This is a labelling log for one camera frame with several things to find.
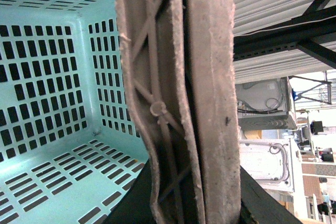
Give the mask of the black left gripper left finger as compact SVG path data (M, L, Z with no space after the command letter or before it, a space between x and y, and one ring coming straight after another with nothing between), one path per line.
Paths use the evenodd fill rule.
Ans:
M147 161L131 188L104 223L156 223L150 208L151 190L151 167Z

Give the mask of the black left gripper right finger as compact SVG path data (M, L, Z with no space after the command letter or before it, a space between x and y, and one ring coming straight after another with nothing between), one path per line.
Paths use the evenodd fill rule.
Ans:
M239 168L236 223L302 223L269 195L251 175Z

